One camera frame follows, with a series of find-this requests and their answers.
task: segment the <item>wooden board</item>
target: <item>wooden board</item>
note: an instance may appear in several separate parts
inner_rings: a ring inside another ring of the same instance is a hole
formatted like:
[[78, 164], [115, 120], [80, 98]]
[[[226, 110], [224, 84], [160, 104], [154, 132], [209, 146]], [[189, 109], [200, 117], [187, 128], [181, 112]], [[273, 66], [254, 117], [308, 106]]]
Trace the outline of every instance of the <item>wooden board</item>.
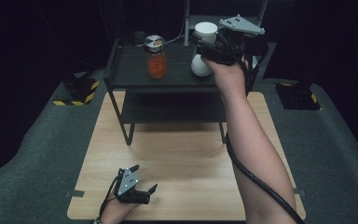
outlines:
[[[114, 92], [122, 105], [125, 92]], [[248, 99], [272, 144], [279, 151], [296, 187], [284, 156], [264, 96], [251, 92]], [[141, 205], [126, 220], [245, 220], [226, 145], [217, 123], [136, 124], [127, 146], [116, 113], [106, 94], [72, 197], [71, 219], [98, 216], [106, 192], [118, 168], [139, 164], [135, 173], [138, 190], [158, 183], [149, 205]], [[296, 195], [297, 212], [306, 213]]]

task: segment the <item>orange contents in jar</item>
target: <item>orange contents in jar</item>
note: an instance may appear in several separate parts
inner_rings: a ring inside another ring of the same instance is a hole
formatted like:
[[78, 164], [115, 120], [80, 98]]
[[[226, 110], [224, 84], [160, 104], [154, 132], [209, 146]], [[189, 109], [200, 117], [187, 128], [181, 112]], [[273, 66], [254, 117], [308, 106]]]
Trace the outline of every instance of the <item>orange contents in jar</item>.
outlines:
[[163, 54], [153, 55], [147, 62], [147, 70], [152, 78], [165, 77], [167, 65]]

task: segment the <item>glass jar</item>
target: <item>glass jar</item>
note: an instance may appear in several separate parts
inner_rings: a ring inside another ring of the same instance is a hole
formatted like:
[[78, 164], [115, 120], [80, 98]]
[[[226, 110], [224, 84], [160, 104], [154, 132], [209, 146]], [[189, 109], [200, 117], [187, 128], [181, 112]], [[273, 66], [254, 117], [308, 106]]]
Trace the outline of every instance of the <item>glass jar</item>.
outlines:
[[162, 78], [167, 75], [165, 58], [165, 40], [159, 35], [150, 35], [145, 39], [145, 54], [147, 72], [152, 78]]

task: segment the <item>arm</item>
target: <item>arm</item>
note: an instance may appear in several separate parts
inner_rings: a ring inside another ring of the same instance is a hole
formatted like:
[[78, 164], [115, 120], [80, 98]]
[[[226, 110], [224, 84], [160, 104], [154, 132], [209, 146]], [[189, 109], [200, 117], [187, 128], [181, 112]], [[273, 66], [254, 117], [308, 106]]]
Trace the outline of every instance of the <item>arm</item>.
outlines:
[[[113, 191], [109, 196], [109, 200], [113, 199]], [[100, 217], [103, 224], [118, 224], [124, 217], [127, 216], [133, 209], [138, 207], [138, 203], [121, 203], [117, 199], [109, 201], [103, 210], [103, 214]]]
[[[215, 82], [226, 107], [228, 136], [237, 158], [296, 209], [289, 175], [246, 98], [245, 80], [240, 67], [237, 64], [225, 66], [202, 60], [214, 71]], [[280, 205], [236, 167], [234, 175], [247, 223], [294, 223]]]

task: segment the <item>white cup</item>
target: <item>white cup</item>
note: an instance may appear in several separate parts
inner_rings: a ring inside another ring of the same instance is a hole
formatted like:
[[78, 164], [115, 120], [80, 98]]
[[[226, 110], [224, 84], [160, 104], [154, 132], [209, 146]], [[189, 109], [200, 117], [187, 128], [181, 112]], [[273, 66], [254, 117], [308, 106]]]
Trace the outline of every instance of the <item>white cup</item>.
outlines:
[[194, 32], [205, 42], [214, 44], [214, 41], [216, 41], [217, 26], [212, 22], [203, 21], [197, 23]]
[[199, 77], [206, 77], [212, 73], [212, 69], [202, 61], [199, 54], [196, 54], [191, 61], [191, 71]]

